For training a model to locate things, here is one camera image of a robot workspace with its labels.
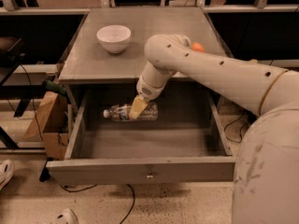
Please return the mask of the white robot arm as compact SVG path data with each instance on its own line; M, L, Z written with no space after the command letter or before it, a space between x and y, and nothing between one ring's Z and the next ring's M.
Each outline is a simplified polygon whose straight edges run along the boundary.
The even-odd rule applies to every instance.
M176 72L256 116L235 161L232 224L299 224L299 73L192 50L185 35L154 35L129 113L137 119Z

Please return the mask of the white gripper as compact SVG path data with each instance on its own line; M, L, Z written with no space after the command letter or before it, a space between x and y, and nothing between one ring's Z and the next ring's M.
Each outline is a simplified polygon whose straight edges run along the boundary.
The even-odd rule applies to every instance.
M148 101L156 99L161 94L167 81L175 73L176 71L163 69L147 62L137 81L137 96L132 103L129 118L137 119L148 106Z

